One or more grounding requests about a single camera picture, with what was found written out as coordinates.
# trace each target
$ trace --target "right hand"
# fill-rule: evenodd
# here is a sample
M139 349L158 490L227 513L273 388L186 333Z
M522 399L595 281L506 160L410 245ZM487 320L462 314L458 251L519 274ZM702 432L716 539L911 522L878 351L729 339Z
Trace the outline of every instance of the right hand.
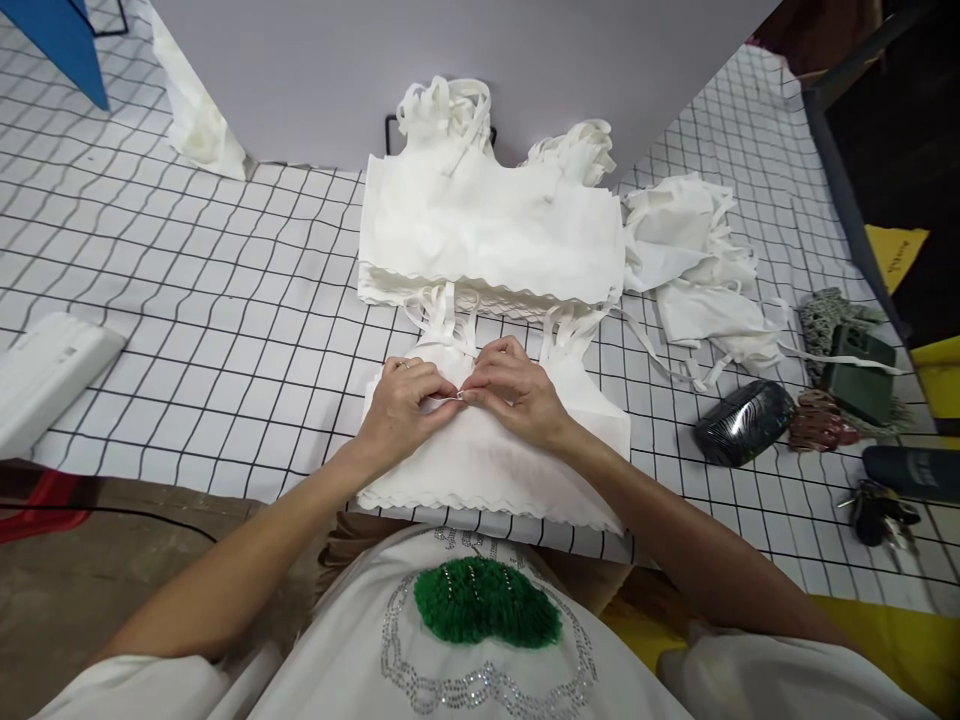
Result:
M561 449L579 428L546 371L527 357L512 335L483 348L461 391L466 403L489 410L505 428L548 452ZM516 399L511 404L504 395Z

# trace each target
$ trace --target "finger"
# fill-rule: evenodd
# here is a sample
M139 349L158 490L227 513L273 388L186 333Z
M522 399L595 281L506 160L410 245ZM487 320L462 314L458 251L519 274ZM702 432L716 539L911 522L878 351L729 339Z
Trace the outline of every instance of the finger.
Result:
M482 407L489 410L502 423L511 420L515 413L510 405L507 405L496 393L487 389L464 390L463 401L470 405Z
M517 340L513 335L507 335L506 337L498 338L492 342L488 342L483 346L483 350L480 351L480 356L478 360L484 355L492 353L504 353L511 357L517 358L517 360L529 360L527 357L526 351L523 349L523 345L520 344L520 341Z
M438 373L410 378L405 385L416 394L417 402L427 395L439 394L441 397L455 397L456 386Z
M512 355L507 355L506 353L496 352L488 355L481 354L480 357L477 358L477 364L475 367L477 370L479 370L480 368L493 365L495 367L514 368L519 370L524 365L529 364L529 362L529 360L520 360Z
M493 365L488 365L485 368L474 371L473 375L463 382L460 389L472 390L474 388L485 388L490 385L501 385L518 393L525 393L529 390L529 382L526 374L522 370L495 367Z
M433 435L453 420L460 412L467 409L467 404L459 400L446 402L436 410L426 413L420 419L421 426L426 429L428 435Z
M404 371L404 377L423 377L424 375L436 375L439 371L435 363L426 363L423 360L420 360L416 365L411 365L408 370Z
M422 363L420 358L387 358L383 364L383 375L387 376L396 370L410 370Z
M386 377L390 373L394 372L398 367L403 367L402 363L406 358L387 358L387 361L383 364L383 373L382 377Z

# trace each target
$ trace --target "hand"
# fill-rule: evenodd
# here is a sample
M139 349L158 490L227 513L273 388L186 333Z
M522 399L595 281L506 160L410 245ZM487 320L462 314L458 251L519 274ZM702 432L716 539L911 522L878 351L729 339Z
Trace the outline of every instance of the hand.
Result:
M560 449L579 428L546 371L527 357L513 336L483 348L461 390L467 403L489 410L505 428L549 452Z
M433 363L420 358L387 359L356 438L362 455L376 463L376 475L412 455L466 408L459 400L448 400L433 412L424 413L420 402L428 395L455 398L457 388L440 376Z

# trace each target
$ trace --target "white t-shirt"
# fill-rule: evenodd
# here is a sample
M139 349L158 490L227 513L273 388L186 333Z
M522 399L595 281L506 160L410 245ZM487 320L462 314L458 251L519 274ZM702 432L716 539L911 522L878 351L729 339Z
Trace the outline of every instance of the white t-shirt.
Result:
M417 575L477 553L543 588L563 621L557 645L451 645L424 627L412 597ZM239 677L199 657L112 658L37 718L934 718L866 659L822 643L703 633L660 664L658 680L599 619L539 577L523 546L415 526L343 573L282 665L271 649Z

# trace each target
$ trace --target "white sleeve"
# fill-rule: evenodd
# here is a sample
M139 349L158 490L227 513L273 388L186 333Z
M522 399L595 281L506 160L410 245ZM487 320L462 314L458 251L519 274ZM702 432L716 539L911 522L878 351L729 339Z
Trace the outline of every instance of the white sleeve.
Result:
M206 720L229 688L199 656L124 655L84 670L34 720Z
M696 720L936 720L879 668L809 640L695 631L689 650L660 656L660 681Z

